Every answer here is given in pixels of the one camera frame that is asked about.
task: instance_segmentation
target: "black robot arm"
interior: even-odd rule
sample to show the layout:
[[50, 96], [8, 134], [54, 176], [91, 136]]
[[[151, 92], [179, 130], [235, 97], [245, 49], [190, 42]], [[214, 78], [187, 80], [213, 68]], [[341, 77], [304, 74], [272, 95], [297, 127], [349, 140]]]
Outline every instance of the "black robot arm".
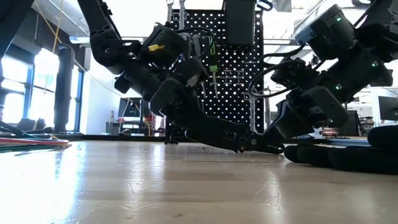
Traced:
[[271, 79], [292, 90], [278, 105], [278, 117], [268, 127], [265, 141], [281, 141], [313, 132], [331, 119], [340, 127], [348, 120], [343, 103], [368, 85], [391, 86], [392, 70], [384, 63], [398, 55], [397, 0], [375, 0], [362, 19], [352, 25], [334, 5], [295, 37], [308, 44], [321, 61], [338, 59], [326, 71], [286, 57], [286, 66]]
[[213, 118], [200, 109], [195, 87], [208, 74], [200, 55], [191, 57], [190, 49], [197, 46], [190, 45], [193, 42], [189, 34], [157, 24], [143, 44], [125, 41], [113, 24], [105, 2], [78, 2], [90, 28], [95, 60], [120, 75], [115, 82], [117, 90], [125, 93], [132, 88], [149, 102], [153, 113], [167, 116], [173, 124], [186, 128], [186, 136], [194, 141], [235, 152], [283, 152], [279, 144], [271, 146], [263, 142], [262, 136], [250, 131], [248, 125]]

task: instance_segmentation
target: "black cable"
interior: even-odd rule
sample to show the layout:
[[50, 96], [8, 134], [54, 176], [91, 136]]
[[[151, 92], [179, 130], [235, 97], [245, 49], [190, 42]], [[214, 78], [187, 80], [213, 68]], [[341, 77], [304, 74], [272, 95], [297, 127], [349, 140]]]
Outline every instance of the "black cable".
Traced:
[[277, 64], [277, 65], [274, 65], [274, 66], [272, 66], [271, 68], [268, 68], [268, 69], [266, 69], [266, 70], [264, 70], [264, 71], [258, 73], [258, 74], [250, 81], [249, 88], [248, 88], [249, 94], [250, 94], [251, 96], [253, 96], [253, 97], [257, 97], [256, 94], [253, 92], [253, 88], [254, 88], [254, 85], [255, 85], [260, 79], [262, 79], [262, 78], [264, 77], [264, 75], [267, 75], [268, 73], [270, 73], [270, 72], [272, 72], [272, 71], [274, 71], [274, 70], [277, 70], [277, 69], [280, 69], [280, 68], [284, 68], [284, 67], [288, 67], [288, 66], [294, 65], [294, 64], [300, 64], [300, 63], [305, 63], [305, 62], [300, 62], [300, 61], [296, 61], [296, 60], [290, 60], [290, 61], [286, 61], [286, 62], [279, 63], [279, 64]]
[[376, 1], [377, 0], [374, 0], [373, 3], [365, 10], [362, 16], [354, 23], [354, 28], [356, 28], [356, 26], [358, 26], [358, 24], [360, 24], [362, 20], [368, 15], [369, 11], [375, 5]]
[[265, 54], [259, 58], [259, 64], [265, 66], [266, 68], [270, 68], [272, 66], [275, 66], [276, 64], [264, 62], [264, 59], [266, 57], [291, 57], [300, 53], [300, 51], [302, 51], [304, 47], [305, 44], [301, 45], [299, 48], [295, 50], [291, 50], [290, 52]]
[[214, 33], [213, 33], [213, 31], [211, 31], [210, 29], [205, 28], [205, 27], [189, 27], [189, 28], [185, 28], [185, 29], [181, 29], [181, 30], [176, 30], [175, 32], [182, 33], [182, 32], [189, 31], [189, 30], [204, 30], [204, 31], [210, 33], [210, 35], [211, 35], [211, 43], [210, 43], [209, 47], [201, 55], [198, 56], [198, 58], [202, 58], [202, 56], [206, 55], [207, 52], [209, 52], [209, 50], [211, 49], [211, 46], [213, 46], [213, 44], [215, 43]]
[[318, 65], [313, 68], [314, 71], [318, 70], [318, 68], [320, 68], [323, 65], [323, 63], [325, 63], [325, 61], [318, 63]]
[[254, 96], [255, 96], [256, 98], [271, 98], [271, 97], [278, 96], [278, 95], [281, 95], [281, 94], [283, 94], [283, 93], [286, 93], [287, 91], [290, 91], [290, 90], [291, 90], [290, 88], [286, 88], [286, 89], [284, 89], [284, 90], [278, 91], [278, 92], [276, 92], [276, 93], [268, 94], [268, 95], [263, 95], [263, 94], [256, 94], [256, 93], [254, 93]]

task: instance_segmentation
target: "black pegboard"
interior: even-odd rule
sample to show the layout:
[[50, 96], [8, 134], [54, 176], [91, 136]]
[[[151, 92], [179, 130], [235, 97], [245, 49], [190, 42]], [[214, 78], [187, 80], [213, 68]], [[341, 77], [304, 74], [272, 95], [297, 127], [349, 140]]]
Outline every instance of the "black pegboard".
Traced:
[[[236, 123], [250, 124], [250, 103], [244, 93], [248, 92], [251, 78], [260, 72], [257, 64], [259, 57], [264, 53], [262, 11], [256, 12], [254, 47], [247, 49], [243, 47], [232, 48], [226, 46], [224, 12], [218, 10], [186, 10], [185, 28], [206, 27], [215, 35], [216, 50], [218, 53], [217, 95], [213, 79], [207, 79], [205, 83], [206, 98], [202, 87], [199, 86], [197, 93], [203, 103], [204, 110], [209, 116], [227, 119]], [[173, 11], [172, 28], [178, 30], [179, 10]], [[208, 35], [205, 31], [198, 30], [190, 32], [201, 36]], [[203, 64], [209, 69], [208, 57], [204, 58]], [[263, 80], [257, 84], [258, 90], [262, 90]], [[264, 131], [264, 100], [256, 100], [256, 129]], [[175, 130], [173, 135], [182, 135]]]

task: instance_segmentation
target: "window frame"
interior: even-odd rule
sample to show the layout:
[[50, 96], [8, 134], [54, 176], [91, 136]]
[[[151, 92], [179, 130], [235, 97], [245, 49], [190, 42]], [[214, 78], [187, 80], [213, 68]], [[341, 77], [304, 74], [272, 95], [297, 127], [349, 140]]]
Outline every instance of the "window frame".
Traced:
[[[38, 88], [43, 91], [46, 91], [46, 92], [48, 92], [48, 94], [54, 94], [55, 92], [52, 90], [45, 90], [44, 88], [42, 88], [40, 86], [34, 85], [34, 79], [35, 79], [34, 56], [31, 59], [33, 61], [32, 63], [27, 63], [26, 60], [24, 60], [24, 57], [26, 57], [26, 55], [23, 55], [23, 54], [12, 54], [12, 55], [6, 54], [6, 56], [13, 58], [14, 60], [24, 62], [28, 66], [27, 80], [25, 82], [18, 82], [18, 83], [24, 84], [25, 90], [24, 91], [16, 91], [16, 90], [10, 89], [11, 91], [13, 91], [13, 93], [17, 93], [17, 94], [24, 96], [22, 115], [24, 118], [28, 118], [29, 114], [30, 114], [30, 109], [32, 107], [32, 95], [33, 95], [34, 88]], [[83, 77], [85, 74], [85, 72], [80, 68], [78, 69], [78, 71], [79, 72], [78, 72], [78, 80], [77, 80], [76, 98], [72, 98], [72, 96], [71, 96], [71, 100], [76, 101], [75, 125], [74, 125], [74, 129], [70, 130], [71, 132], [74, 132], [74, 133], [78, 133], [80, 130], [81, 102], [82, 102], [82, 94], [83, 94]]]

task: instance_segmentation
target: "white wall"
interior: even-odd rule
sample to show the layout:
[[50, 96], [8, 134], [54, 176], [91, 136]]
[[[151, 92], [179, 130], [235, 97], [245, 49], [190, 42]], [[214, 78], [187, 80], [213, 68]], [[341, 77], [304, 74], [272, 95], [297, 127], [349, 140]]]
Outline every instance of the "white wall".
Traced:
[[91, 56], [91, 68], [83, 80], [80, 132], [85, 134], [105, 133], [106, 122], [111, 121], [111, 112], [118, 114], [120, 97], [98, 82], [114, 89], [114, 75]]
[[373, 117], [373, 105], [364, 103], [349, 103], [348, 110], [356, 110], [359, 117]]

